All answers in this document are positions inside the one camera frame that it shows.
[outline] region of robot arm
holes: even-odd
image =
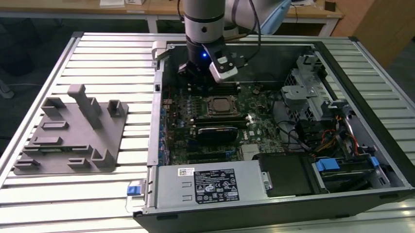
[[[262,32],[272,34],[282,24],[291,0],[254,2]],[[188,62],[179,73],[202,79],[202,83],[210,79],[207,76],[222,83],[238,74],[223,37],[226,20],[242,27],[254,27],[255,17],[248,0],[184,0]]]

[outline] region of cpu socket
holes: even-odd
[[[239,115],[236,98],[234,96],[215,96],[207,98],[207,114],[210,117],[235,117]]]

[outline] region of power supply label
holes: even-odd
[[[239,200],[234,169],[195,171],[194,177],[198,204]]]

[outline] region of metal rail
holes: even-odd
[[[72,38],[58,61],[11,145],[0,159],[0,233],[98,232],[120,230],[146,233],[126,211],[130,181],[147,176],[147,150],[155,80],[151,46],[156,40],[184,41],[182,34],[86,33]],[[348,38],[275,37],[270,41],[324,42],[351,81],[385,123],[409,158],[415,162],[415,111],[403,91],[371,58]],[[342,97],[339,87],[327,81]],[[98,101],[120,99],[130,105],[118,163],[108,174],[16,176],[12,170],[19,151],[40,122],[39,106],[47,96],[64,96],[72,83],[84,83]],[[143,205],[143,200],[134,200]],[[240,232],[399,231],[414,232],[415,199],[382,205],[350,218],[280,224]]]

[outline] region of green circuit board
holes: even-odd
[[[168,109],[168,149],[170,164],[182,165],[198,163],[188,159],[194,154],[227,153],[226,161],[243,160],[240,146],[258,144],[260,152],[282,152],[280,137],[276,133],[276,123],[270,112],[270,92],[260,91],[254,85],[240,85],[238,95],[226,96],[232,101],[239,116],[247,115],[248,126],[238,129],[236,140],[220,145],[198,146],[198,150],[190,150],[190,146],[198,142],[192,137],[192,125],[188,121],[192,117],[211,118],[210,99],[211,97],[191,96],[187,92],[172,95]]]

